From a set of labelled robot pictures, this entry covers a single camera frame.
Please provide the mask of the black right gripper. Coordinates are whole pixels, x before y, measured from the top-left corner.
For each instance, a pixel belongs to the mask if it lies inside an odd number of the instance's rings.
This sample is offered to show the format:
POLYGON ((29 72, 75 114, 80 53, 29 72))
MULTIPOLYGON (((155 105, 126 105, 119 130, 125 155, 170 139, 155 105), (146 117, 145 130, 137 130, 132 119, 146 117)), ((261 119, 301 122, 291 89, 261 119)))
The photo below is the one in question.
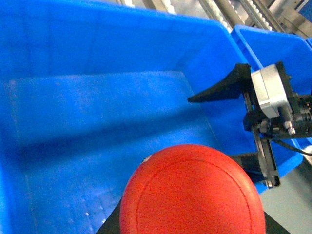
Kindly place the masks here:
POLYGON ((212 102, 238 99, 243 93, 247 113, 243 119, 244 129, 253 134, 257 151, 243 156, 243 168, 268 188, 280 185, 280 175, 271 143, 276 143, 293 152, 311 157, 312 152, 285 143, 285 140, 310 138, 312 136, 312 96, 287 92, 292 109, 296 133, 289 135, 280 117, 268 119, 261 111, 255 92, 244 92, 251 86, 251 67, 237 63, 232 71, 210 88, 187 98, 188 102, 212 102))

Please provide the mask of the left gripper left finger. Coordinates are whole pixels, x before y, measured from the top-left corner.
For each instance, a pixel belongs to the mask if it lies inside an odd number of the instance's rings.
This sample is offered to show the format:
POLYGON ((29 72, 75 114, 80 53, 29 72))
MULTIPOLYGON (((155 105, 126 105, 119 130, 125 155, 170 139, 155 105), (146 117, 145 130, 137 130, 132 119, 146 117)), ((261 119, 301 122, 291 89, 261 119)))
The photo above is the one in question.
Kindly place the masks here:
POLYGON ((120 204, 119 202, 117 206, 114 208, 112 213, 106 219, 106 221, 102 224, 96 234, 121 234, 120 231, 120 204))

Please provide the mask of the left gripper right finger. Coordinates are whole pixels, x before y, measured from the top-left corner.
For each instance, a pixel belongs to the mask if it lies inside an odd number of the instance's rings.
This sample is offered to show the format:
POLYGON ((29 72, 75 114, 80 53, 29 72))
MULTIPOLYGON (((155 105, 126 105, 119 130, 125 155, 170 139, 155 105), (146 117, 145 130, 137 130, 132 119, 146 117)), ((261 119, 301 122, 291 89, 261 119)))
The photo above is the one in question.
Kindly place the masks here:
POLYGON ((266 234, 290 234, 282 225, 264 212, 266 222, 266 234))

